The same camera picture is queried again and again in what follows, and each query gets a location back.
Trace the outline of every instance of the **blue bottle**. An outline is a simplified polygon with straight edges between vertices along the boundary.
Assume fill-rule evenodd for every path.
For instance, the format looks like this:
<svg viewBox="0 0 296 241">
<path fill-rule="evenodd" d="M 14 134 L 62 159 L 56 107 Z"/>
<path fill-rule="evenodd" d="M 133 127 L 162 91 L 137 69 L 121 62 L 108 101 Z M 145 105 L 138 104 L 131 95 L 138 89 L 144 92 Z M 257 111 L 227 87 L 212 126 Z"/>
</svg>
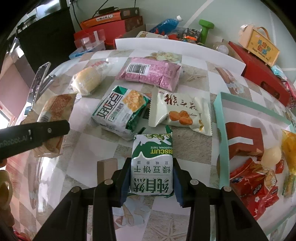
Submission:
<svg viewBox="0 0 296 241">
<path fill-rule="evenodd" d="M 177 16 L 176 18 L 168 18 L 164 21 L 162 21 L 160 24 L 155 26 L 153 29 L 151 29 L 149 32 L 154 34 L 161 34 L 165 35 L 173 31 L 179 22 L 181 22 L 183 19 L 180 16 Z"/>
</svg>

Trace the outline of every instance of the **cable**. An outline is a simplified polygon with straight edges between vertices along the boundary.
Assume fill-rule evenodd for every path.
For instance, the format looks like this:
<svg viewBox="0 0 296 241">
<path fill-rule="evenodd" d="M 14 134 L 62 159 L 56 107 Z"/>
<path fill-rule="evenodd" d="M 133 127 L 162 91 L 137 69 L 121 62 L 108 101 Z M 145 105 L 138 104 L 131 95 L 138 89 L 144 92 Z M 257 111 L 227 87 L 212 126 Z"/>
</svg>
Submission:
<svg viewBox="0 0 296 241">
<path fill-rule="evenodd" d="M 73 5 L 73 2 L 72 2 L 71 4 L 72 4 L 72 8 L 73 8 L 74 17 L 75 17 L 75 19 L 76 19 L 76 21 L 77 21 L 77 23 L 78 23 L 80 29 L 82 30 L 82 27 L 80 26 L 80 23 L 78 22 L 78 19 L 77 19 L 77 17 L 76 17 L 76 13 L 75 13 L 75 8 L 74 8 L 74 5 Z"/>
<path fill-rule="evenodd" d="M 92 16 L 92 18 L 96 15 L 99 14 L 98 12 L 100 11 L 100 9 L 105 5 L 106 2 L 108 2 L 109 0 L 106 0 L 103 5 L 101 7 L 99 7 L 99 9 L 94 13 L 94 15 Z"/>
</svg>

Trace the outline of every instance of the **pink snack package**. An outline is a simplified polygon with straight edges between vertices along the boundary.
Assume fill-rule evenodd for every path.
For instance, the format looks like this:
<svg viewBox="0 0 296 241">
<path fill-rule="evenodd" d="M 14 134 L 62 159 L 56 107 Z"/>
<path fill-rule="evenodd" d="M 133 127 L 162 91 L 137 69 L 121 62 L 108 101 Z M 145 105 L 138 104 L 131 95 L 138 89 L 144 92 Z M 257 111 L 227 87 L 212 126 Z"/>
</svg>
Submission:
<svg viewBox="0 0 296 241">
<path fill-rule="evenodd" d="M 180 71 L 181 66 L 177 64 L 135 57 L 127 67 L 120 70 L 115 79 L 151 84 L 174 92 Z"/>
</svg>

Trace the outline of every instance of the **green dumbbell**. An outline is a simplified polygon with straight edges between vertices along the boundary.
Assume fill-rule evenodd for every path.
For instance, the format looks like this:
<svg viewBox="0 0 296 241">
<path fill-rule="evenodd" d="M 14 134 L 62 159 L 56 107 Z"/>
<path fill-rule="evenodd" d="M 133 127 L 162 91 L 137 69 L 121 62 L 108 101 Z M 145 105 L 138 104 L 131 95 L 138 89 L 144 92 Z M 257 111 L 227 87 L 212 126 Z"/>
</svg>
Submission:
<svg viewBox="0 0 296 241">
<path fill-rule="evenodd" d="M 213 29 L 215 25 L 203 19 L 201 19 L 198 23 L 202 26 L 202 32 L 200 34 L 200 42 L 202 44 L 205 44 L 205 40 L 207 39 L 207 33 L 209 29 Z"/>
</svg>

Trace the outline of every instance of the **table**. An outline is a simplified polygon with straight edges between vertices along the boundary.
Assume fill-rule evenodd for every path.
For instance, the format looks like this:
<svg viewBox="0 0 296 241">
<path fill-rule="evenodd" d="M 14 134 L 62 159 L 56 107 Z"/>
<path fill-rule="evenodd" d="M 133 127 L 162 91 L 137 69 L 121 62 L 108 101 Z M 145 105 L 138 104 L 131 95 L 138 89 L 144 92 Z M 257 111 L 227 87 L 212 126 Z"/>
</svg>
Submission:
<svg viewBox="0 0 296 241">
<path fill-rule="evenodd" d="M 232 73 L 234 85 L 226 85 L 215 69 L 215 65 L 193 57 L 171 53 L 154 53 L 148 50 L 107 50 L 87 53 L 58 66 L 51 74 L 57 79 L 40 97 L 34 110 L 40 113 L 44 103 L 53 95 L 69 93 L 72 76 L 108 58 L 112 70 L 91 96 L 83 97 L 74 105 L 71 114 L 70 132 L 63 141 L 63 154 L 57 158 L 35 158 L 28 151 L 8 161 L 6 170 L 10 172 L 13 183 L 11 210 L 15 218 L 15 230 L 25 232 L 33 238 L 60 200 L 74 186 L 82 189 L 97 185 L 96 163 L 99 160 L 115 157 L 120 169 L 126 157 L 131 155 L 132 141 L 128 142 L 116 134 L 95 127 L 90 117 L 100 99 L 116 85 L 135 89 L 143 93 L 151 92 L 153 86 L 117 81 L 115 76 L 130 61 L 131 57 L 157 56 L 171 62 L 182 64 L 184 72 L 180 76 L 176 91 L 191 96 L 201 96 L 211 107 L 213 136 L 205 136 L 190 128 L 172 126 L 174 157 L 180 167 L 188 170 L 207 186 L 218 188 L 216 170 L 219 155 L 219 137 L 213 109 L 213 102 L 221 91 L 232 93 L 267 107 L 282 116 L 291 118 L 292 113 L 268 92 L 251 81 Z M 147 119 L 141 124 L 148 126 Z M 161 133 L 162 124 L 151 133 Z M 190 208 L 181 208 L 175 196 L 170 198 L 151 196 L 131 196 L 124 207 L 114 209 L 117 240 L 185 240 Z M 211 240 L 215 239 L 215 213 L 211 207 Z M 87 240 L 91 240 L 92 207 L 89 208 Z M 295 217 L 284 222 L 271 234 L 270 240 L 280 240 L 295 223 Z"/>
</svg>

